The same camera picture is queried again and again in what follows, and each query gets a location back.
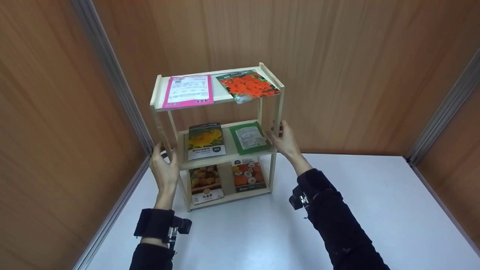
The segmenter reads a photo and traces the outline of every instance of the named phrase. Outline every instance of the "black fabric sleeve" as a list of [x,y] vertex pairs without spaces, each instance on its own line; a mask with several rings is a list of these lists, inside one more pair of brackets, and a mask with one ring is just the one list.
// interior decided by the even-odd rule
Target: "black fabric sleeve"
[[140,243],[133,253],[130,270],[171,270],[175,251],[166,247]]
[[308,170],[297,182],[310,202],[308,219],[323,238],[335,270],[389,269],[342,195],[321,171]]

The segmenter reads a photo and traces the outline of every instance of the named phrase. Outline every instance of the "shelf board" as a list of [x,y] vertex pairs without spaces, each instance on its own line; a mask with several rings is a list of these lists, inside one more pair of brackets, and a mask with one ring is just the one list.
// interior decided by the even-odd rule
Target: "shelf board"
[[[261,66],[255,67],[246,67],[246,68],[236,68],[236,69],[227,69],[227,70],[219,70],[219,71],[212,71],[212,72],[203,72],[203,73],[194,73],[194,74],[187,74],[175,77],[184,77],[184,76],[192,76],[192,75],[211,75],[212,76],[212,88],[213,88],[213,101],[214,104],[217,103],[224,103],[224,102],[232,102],[233,97],[231,94],[227,92],[227,90],[220,84],[220,82],[215,78],[217,75],[222,75],[225,73],[236,72],[236,71],[245,71],[245,70],[255,70],[258,74],[262,75],[268,82],[273,84],[276,88],[282,89],[283,85],[279,85],[273,78],[276,78],[273,74],[267,74],[262,69]],[[167,85],[170,76],[162,77],[158,75],[155,81],[155,87],[152,94],[152,99],[150,101],[150,105],[154,106],[156,111],[167,111],[167,110],[178,110],[180,108],[172,108],[172,109],[164,109],[163,101],[165,100],[165,94],[167,92]]]
[[208,207],[216,204],[221,204],[221,203],[226,203],[234,200],[239,200],[239,199],[244,199],[248,197],[253,197],[253,196],[258,196],[261,194],[267,194],[270,193],[270,189],[268,188],[268,182],[269,179],[265,173],[265,168],[264,166],[260,163],[260,167],[262,168],[262,174],[264,175],[265,183],[267,188],[262,188],[262,189],[257,189],[257,190],[250,190],[250,191],[244,191],[244,192],[238,192],[235,189],[235,182],[233,178],[233,173],[232,173],[232,168],[231,168],[231,163],[222,163],[218,164],[218,173],[221,179],[222,183],[222,190],[224,193],[224,197],[208,202],[204,202],[201,204],[194,205],[192,202],[192,187],[190,183],[190,175],[187,172],[183,172],[181,174],[182,181],[186,184],[188,187],[188,197],[189,197],[189,204],[190,204],[190,209],[198,209],[202,207]]
[[237,147],[233,141],[232,133],[228,129],[231,126],[236,126],[245,123],[253,123],[257,120],[248,120],[242,122],[228,123],[222,125],[223,141],[225,143],[226,155],[208,157],[196,160],[188,160],[188,130],[178,132],[178,146],[177,146],[177,155],[178,160],[180,161],[180,170],[189,170],[199,167],[204,167],[208,165],[215,165],[224,162],[230,162],[238,159],[247,159],[251,157],[257,157],[262,155],[272,154],[273,148],[270,147],[268,150],[255,152],[249,155],[240,155],[238,154]]

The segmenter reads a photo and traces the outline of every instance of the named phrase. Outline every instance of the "wooden shelf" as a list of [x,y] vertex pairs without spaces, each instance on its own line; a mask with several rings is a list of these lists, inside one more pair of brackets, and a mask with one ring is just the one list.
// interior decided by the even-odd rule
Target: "wooden shelf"
[[[283,89],[283,85],[277,83],[277,81],[272,78],[271,73],[267,74],[264,70],[266,69],[265,66],[255,66],[255,67],[247,67],[247,68],[236,68],[236,69],[228,69],[228,70],[221,70],[221,71],[212,71],[212,72],[204,72],[204,73],[195,73],[195,74],[187,74],[175,77],[184,77],[184,76],[191,76],[191,75],[206,75],[209,74],[212,76],[212,88],[213,88],[213,101],[214,104],[217,103],[224,103],[224,102],[232,102],[233,97],[231,94],[227,92],[227,90],[220,84],[220,82],[215,78],[216,75],[222,75],[225,73],[235,72],[235,71],[245,71],[245,70],[255,70],[258,74],[262,75],[265,79],[267,79],[271,84],[273,84],[276,88],[280,91]],[[150,101],[150,105],[153,105],[156,111],[167,111],[167,110],[178,110],[181,108],[172,108],[172,109],[164,109],[163,101],[165,100],[165,93],[167,92],[167,85],[170,76],[162,77],[158,75],[155,81],[155,87],[152,95],[152,99]]]
[[239,200],[239,199],[244,199],[244,198],[249,198],[253,196],[258,196],[261,194],[267,194],[270,193],[270,189],[268,188],[268,182],[269,178],[267,174],[265,173],[265,168],[260,164],[260,167],[262,168],[262,174],[264,175],[265,183],[267,188],[262,188],[262,189],[257,189],[257,190],[251,190],[251,191],[244,191],[244,192],[238,192],[235,189],[235,183],[233,179],[233,173],[232,173],[232,168],[231,168],[231,163],[222,163],[222,164],[217,164],[218,168],[218,173],[220,176],[220,180],[222,183],[222,190],[224,193],[224,197],[208,202],[204,202],[201,204],[194,205],[192,202],[192,187],[191,187],[191,182],[190,182],[190,175],[188,172],[183,171],[180,175],[182,177],[182,181],[184,184],[187,186],[187,192],[189,196],[189,204],[190,204],[190,209],[198,209],[202,207],[208,207],[212,206],[215,204],[221,204],[221,203],[226,203],[234,200]]
[[[234,99],[215,77],[217,75],[222,75],[230,72],[238,72],[238,71],[246,71],[246,70],[255,70],[258,74],[262,75],[266,80],[268,80],[268,82],[270,82],[276,88],[278,88],[278,90],[280,90],[280,93],[275,95],[274,97],[274,100],[275,100],[274,133],[278,136],[279,130],[280,130],[280,121],[282,119],[281,116],[282,116],[283,98],[285,94],[285,86],[263,63],[260,62],[258,63],[258,66],[254,66],[254,67],[186,74],[182,76],[206,75],[206,74],[211,75],[212,88],[213,88],[213,100],[214,100],[214,104],[217,104],[217,103],[224,103],[224,102],[232,102],[234,101]],[[152,112],[152,115],[155,119],[156,128],[160,135],[161,141],[165,144],[165,148],[169,158],[171,158],[172,152],[171,152],[171,145],[167,139],[166,131],[168,129],[172,129],[173,132],[175,133],[175,137],[177,138],[177,154],[178,154],[178,160],[180,164],[179,167],[181,170],[180,175],[182,177],[182,180],[179,181],[179,187],[183,194],[183,199],[185,200],[185,206],[187,210],[190,211],[191,209],[197,209],[197,208],[206,207],[214,204],[252,197],[260,194],[271,193],[273,189],[274,179],[275,179],[274,174],[275,174],[276,151],[273,151],[273,148],[270,148],[268,150],[256,152],[250,155],[239,155],[237,151],[237,147],[235,146],[235,142],[233,141],[232,134],[228,129],[229,127],[232,127],[235,125],[252,123],[255,121],[258,121],[260,126],[262,126],[261,123],[262,123],[263,110],[264,110],[263,98],[259,98],[255,101],[258,104],[256,120],[249,120],[249,121],[222,125],[223,139],[225,142],[225,151],[227,153],[226,155],[197,159],[197,160],[188,160],[188,130],[177,132],[177,129],[175,127],[175,122],[173,120],[173,115],[171,112],[172,110],[179,110],[181,108],[176,108],[176,109],[162,108],[163,101],[165,100],[165,94],[167,91],[167,85],[168,85],[169,79],[170,77],[162,77],[162,75],[157,76],[155,81],[155,87],[152,93],[152,98],[150,99],[150,111]],[[167,111],[168,118],[170,120],[169,126],[165,126],[160,120],[158,113],[161,111]],[[265,177],[267,188],[236,193],[235,185],[233,182],[233,175],[231,172],[231,162],[233,160],[238,160],[238,159],[258,158],[260,156],[269,155],[269,154],[271,154],[271,157],[270,157],[270,163],[268,165],[268,168],[262,166],[262,172],[264,176],[266,176],[266,173],[268,173],[268,177]],[[185,173],[188,174],[189,169],[204,167],[208,165],[217,165],[217,167],[219,168],[218,173],[220,174],[220,178],[222,179],[222,189],[224,191],[225,196],[221,199],[205,202],[205,203],[194,206],[192,203],[190,178],[182,174],[185,174]]]
[[208,165],[216,165],[224,162],[230,162],[233,160],[247,159],[251,157],[272,154],[273,149],[271,147],[268,150],[255,152],[250,155],[238,154],[237,147],[235,146],[235,142],[233,141],[232,133],[228,128],[232,126],[240,125],[240,124],[253,123],[256,121],[257,120],[248,120],[248,121],[242,121],[242,122],[236,122],[236,123],[223,124],[222,133],[223,133],[223,140],[225,142],[225,150],[227,154],[223,156],[202,158],[202,159],[196,159],[196,160],[188,160],[188,130],[178,132],[177,154],[178,154],[178,160],[180,162],[180,170],[189,170],[189,169],[204,167]]

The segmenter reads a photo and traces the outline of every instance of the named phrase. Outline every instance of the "hand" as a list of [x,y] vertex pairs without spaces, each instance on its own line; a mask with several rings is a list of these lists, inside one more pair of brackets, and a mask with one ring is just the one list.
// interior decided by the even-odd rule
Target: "hand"
[[272,142],[273,146],[282,153],[290,162],[292,160],[301,157],[300,149],[295,141],[293,136],[293,131],[288,125],[287,121],[282,120],[280,124],[280,130],[283,130],[283,133],[280,137],[275,136],[272,131],[267,131],[266,135],[268,139]]
[[266,135],[273,146],[290,161],[297,176],[300,176],[302,173],[312,169],[312,166],[301,154],[300,148],[293,137],[293,131],[287,121],[282,120],[280,127],[280,130],[283,130],[280,138],[275,136],[270,130],[266,132]]
[[149,166],[155,177],[159,193],[175,193],[180,178],[177,153],[175,150],[172,151],[172,159],[168,164],[162,157],[160,147],[161,143],[155,146]]

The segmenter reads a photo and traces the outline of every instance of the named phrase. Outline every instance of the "white label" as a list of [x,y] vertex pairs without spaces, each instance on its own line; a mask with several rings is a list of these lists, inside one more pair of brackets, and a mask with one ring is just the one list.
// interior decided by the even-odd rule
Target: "white label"
[[207,157],[226,155],[225,145],[209,146],[204,148],[194,148],[188,150],[188,160],[196,160]]
[[208,77],[189,76],[172,79],[167,102],[178,103],[192,99],[208,101],[208,98]]
[[223,197],[223,190],[219,188],[219,189],[210,190],[210,192],[208,192],[207,194],[202,192],[199,194],[192,195],[192,202],[195,205],[195,204],[219,199],[221,197]]
[[256,126],[244,127],[235,131],[239,138],[242,149],[250,149],[257,146],[267,145],[265,138],[262,136]]
[[251,163],[256,163],[256,162],[258,162],[257,158],[248,158],[248,159],[234,160],[234,161],[232,161],[232,165],[233,166],[240,165],[240,164],[249,164],[250,165]]

